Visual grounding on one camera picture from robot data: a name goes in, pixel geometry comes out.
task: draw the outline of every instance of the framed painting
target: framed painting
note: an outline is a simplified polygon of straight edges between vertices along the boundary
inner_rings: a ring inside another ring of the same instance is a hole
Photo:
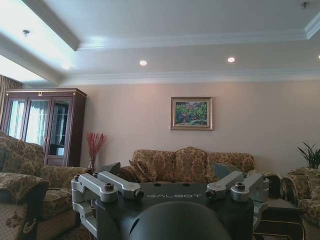
[[[212,131],[212,108],[212,97],[172,97],[170,129]]]

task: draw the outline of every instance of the ceiling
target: ceiling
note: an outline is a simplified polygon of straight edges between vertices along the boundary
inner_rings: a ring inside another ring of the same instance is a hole
[[[320,80],[320,0],[302,2],[10,0],[0,55],[28,72],[0,58],[0,74],[30,86]]]

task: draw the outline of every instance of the glass display cabinet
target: glass display cabinet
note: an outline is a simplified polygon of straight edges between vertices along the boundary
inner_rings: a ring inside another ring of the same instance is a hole
[[[44,164],[79,166],[87,95],[77,88],[7,90],[1,130],[39,144]]]

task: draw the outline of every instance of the gold picture frame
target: gold picture frame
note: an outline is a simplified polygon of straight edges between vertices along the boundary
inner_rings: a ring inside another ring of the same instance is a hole
[[[172,97],[170,130],[214,130],[213,97]]]

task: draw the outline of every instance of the wall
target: wall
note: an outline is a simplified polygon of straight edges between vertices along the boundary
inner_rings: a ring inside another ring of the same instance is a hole
[[[128,165],[136,149],[245,152],[256,169],[285,173],[305,165],[302,141],[320,147],[320,81],[81,86],[86,131],[107,142],[97,165]],[[170,97],[215,97],[214,131],[170,131]]]

